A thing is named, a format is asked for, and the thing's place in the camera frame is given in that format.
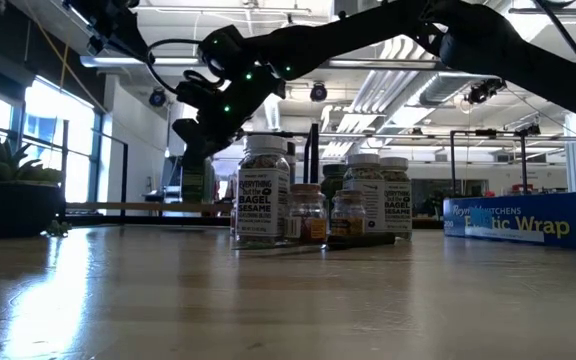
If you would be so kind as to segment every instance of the small spice bottle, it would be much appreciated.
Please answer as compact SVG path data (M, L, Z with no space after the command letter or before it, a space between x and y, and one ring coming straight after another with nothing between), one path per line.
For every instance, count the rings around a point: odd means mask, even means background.
M246 138L237 186L237 247L268 248L284 239L290 168L286 141L278 136Z
M355 154L347 158L344 190L363 193L366 208L366 232L384 230L384 176L379 170L379 155Z
M286 240L290 244L326 243L326 210L321 186L295 184L290 187L290 210L286 219Z
M381 174L384 176L384 209L386 231L397 239L412 238L412 190L406 174L408 159L400 157L381 158Z
M361 191L337 191L333 202L335 207L330 223L332 235L363 235L366 209L364 209Z
M335 197L337 191L343 190L344 188L344 174L346 170L347 167L345 164L327 164L324 165L323 168L325 178L321 183L321 192L326 196L324 204L326 206L326 212L328 213L329 224L334 207L332 199Z

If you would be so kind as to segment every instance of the potted plant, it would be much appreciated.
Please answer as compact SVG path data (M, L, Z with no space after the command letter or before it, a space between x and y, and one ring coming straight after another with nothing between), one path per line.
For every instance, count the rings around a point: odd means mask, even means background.
M64 202L61 171L44 169L39 160L21 164L29 146L13 153L10 142L0 140L0 238L39 235Z

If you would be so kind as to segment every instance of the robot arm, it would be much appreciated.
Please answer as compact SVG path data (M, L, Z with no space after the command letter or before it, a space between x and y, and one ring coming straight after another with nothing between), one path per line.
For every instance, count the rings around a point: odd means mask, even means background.
M156 64L152 48L136 31L136 16L126 7L138 1L106 0L106 8L125 10L114 12L95 12L94 0L68 1L75 9L85 9L80 11L84 17L96 13L97 24L118 25L111 32L107 26L94 32L103 35L102 44L114 39L106 43L121 44L124 49L118 50L124 54ZM442 33L433 23L448 31ZM231 84L220 91L189 79L173 89L177 100L198 108L196 121L182 119L173 125L188 144L184 165L229 146L268 95L283 95L285 81L334 56L398 35L412 38L453 69L501 77L576 112L576 88L561 85L576 83L576 64L525 42L494 10L459 0L384 0L377 8L349 17L340 14L339 21L317 27L292 26L252 38L244 38L234 26L211 33L199 44L199 55L213 75Z

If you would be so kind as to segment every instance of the wooden table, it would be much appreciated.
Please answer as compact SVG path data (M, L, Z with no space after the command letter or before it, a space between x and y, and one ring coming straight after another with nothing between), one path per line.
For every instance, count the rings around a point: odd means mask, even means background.
M0 241L0 358L576 359L576 252L233 252L226 231Z

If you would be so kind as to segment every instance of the jar lid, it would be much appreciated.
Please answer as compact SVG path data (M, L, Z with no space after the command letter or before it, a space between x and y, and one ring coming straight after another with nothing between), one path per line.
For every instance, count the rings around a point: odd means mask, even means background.
M330 176L334 174L344 174L348 167L346 164L326 164L324 165L324 176Z
M382 167L408 169L408 159L400 157L387 157L381 158L379 164Z
M346 159L348 166L353 165L379 165L379 155L377 154L354 154Z
M362 197L364 193L359 190L337 190L335 197Z
M273 135L246 136L246 150L252 149L276 149L287 150L286 139Z
M318 193L321 191L319 184L293 184L290 185L290 192L312 192Z

